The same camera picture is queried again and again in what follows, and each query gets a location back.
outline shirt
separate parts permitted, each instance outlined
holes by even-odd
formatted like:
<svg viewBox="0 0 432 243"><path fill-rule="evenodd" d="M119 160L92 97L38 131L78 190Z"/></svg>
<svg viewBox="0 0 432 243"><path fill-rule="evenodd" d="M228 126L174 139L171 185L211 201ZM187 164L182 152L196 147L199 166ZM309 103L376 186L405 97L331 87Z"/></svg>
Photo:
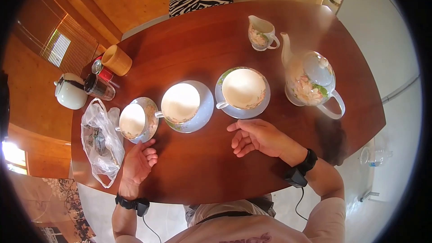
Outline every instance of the shirt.
<svg viewBox="0 0 432 243"><path fill-rule="evenodd" d="M196 224L175 235L166 243L337 243L345 239L345 202L332 197L319 202L309 215L303 232L297 231L282 222L260 212L252 203L245 200L223 204L202 205L197 209L193 222L216 213L244 211L246 208L258 214L244 217L219 217ZM123 235L116 243L142 243L139 239Z"/></svg>

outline tin can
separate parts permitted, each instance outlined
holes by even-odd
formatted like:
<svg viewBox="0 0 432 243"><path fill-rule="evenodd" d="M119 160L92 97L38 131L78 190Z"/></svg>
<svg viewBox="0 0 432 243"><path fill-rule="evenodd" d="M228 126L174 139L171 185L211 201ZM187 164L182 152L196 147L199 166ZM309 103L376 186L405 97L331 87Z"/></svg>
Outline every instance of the tin can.
<svg viewBox="0 0 432 243"><path fill-rule="evenodd" d="M97 74L100 78L104 79L106 82L110 82L114 77L112 71L110 71L107 67L102 65L101 61L102 56L98 56L92 65L92 72Z"/></svg>

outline wooden cup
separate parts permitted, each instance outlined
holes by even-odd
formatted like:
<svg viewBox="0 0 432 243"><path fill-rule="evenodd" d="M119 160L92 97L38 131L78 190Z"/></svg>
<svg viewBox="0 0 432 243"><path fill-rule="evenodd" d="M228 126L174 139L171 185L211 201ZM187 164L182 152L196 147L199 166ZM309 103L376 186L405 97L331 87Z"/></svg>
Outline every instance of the wooden cup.
<svg viewBox="0 0 432 243"><path fill-rule="evenodd" d="M132 59L117 45L111 45L102 56L102 65L123 76L131 69Z"/></svg>

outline black wrist strap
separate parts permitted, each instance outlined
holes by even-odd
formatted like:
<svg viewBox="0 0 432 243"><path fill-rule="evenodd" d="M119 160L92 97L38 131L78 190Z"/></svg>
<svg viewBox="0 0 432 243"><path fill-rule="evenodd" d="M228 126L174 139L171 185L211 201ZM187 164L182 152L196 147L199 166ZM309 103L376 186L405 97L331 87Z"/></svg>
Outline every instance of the black wrist strap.
<svg viewBox="0 0 432 243"><path fill-rule="evenodd" d="M150 202L146 198L138 198L132 201L126 200L121 197L118 192L115 197L115 204L120 205L125 209L134 209L137 211L137 215L143 217L148 212L148 208L150 207Z"/></svg>
<svg viewBox="0 0 432 243"><path fill-rule="evenodd" d="M317 155L312 149L309 148L307 150L308 150L308 154L306 155L305 160L302 163L293 167L293 168L297 168L303 176L305 176L309 170L312 170L312 168L314 168L315 163L318 160Z"/></svg>
<svg viewBox="0 0 432 243"><path fill-rule="evenodd" d="M305 160L302 163L290 168L284 177L285 181L296 188L303 188L308 184L308 181L305 179L305 175L315 166L315 163L318 160L318 157L313 150L307 150L308 154L306 155Z"/></svg>

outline white wall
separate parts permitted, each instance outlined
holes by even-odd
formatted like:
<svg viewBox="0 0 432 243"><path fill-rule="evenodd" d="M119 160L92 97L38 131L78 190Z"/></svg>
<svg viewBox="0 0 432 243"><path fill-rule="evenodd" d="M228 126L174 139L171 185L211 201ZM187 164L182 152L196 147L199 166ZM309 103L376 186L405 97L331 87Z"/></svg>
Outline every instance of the white wall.
<svg viewBox="0 0 432 243"><path fill-rule="evenodd" d="M422 125L420 79L401 95L384 104L386 126L375 136L375 146L393 151L383 166L376 167L372 191L376 200L399 201L413 169Z"/></svg>
<svg viewBox="0 0 432 243"><path fill-rule="evenodd" d="M375 78L381 98L394 92L413 77L419 68L409 30L394 0L343 0L338 19L352 35ZM416 159L422 124L420 79L395 99L384 104L386 126L375 136L377 148L393 151L383 166L374 168L372 191L379 192L369 203L373 223L359 226L358 235L370 242L385 227L406 188Z"/></svg>
<svg viewBox="0 0 432 243"><path fill-rule="evenodd" d="M418 75L413 41L391 0L343 0L337 17L363 52L381 98Z"/></svg>

